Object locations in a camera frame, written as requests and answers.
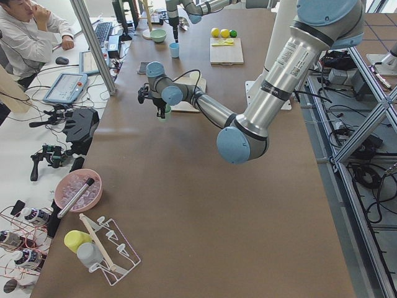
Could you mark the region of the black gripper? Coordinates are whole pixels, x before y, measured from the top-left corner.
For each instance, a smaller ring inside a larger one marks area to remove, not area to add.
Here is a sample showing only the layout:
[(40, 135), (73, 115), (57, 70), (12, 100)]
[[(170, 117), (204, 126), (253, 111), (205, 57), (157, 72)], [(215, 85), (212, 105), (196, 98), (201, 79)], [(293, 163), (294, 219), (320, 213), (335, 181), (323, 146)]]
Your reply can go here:
[(178, 26), (179, 26), (179, 16), (173, 17), (172, 18), (172, 31), (173, 31), (174, 38), (178, 38), (178, 36), (179, 36)]
[(161, 98), (154, 98), (153, 103), (157, 107), (158, 112), (165, 112), (166, 103)]

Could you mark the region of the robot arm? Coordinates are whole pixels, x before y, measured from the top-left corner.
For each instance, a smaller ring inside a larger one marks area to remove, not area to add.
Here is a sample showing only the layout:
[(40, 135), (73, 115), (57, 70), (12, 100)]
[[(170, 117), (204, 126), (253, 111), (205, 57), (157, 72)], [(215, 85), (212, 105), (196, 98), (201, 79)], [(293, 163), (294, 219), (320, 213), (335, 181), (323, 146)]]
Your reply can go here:
[(226, 6), (237, 4), (239, 1), (214, 0), (204, 1), (200, 4), (196, 4), (195, 1), (191, 0), (167, 0), (165, 3), (169, 24), (173, 31), (174, 41), (178, 43), (179, 5), (181, 5), (183, 10), (185, 10), (191, 22), (196, 24), (201, 21), (202, 16), (215, 13)]
[(216, 146), (221, 157), (241, 164), (261, 157), (269, 147), (268, 126), (323, 51), (358, 45), (364, 36), (365, 1), (297, 1), (290, 37), (242, 114), (235, 114), (196, 85), (175, 83), (160, 62), (146, 66), (148, 82), (138, 102), (149, 99), (157, 115), (188, 102), (221, 130)]

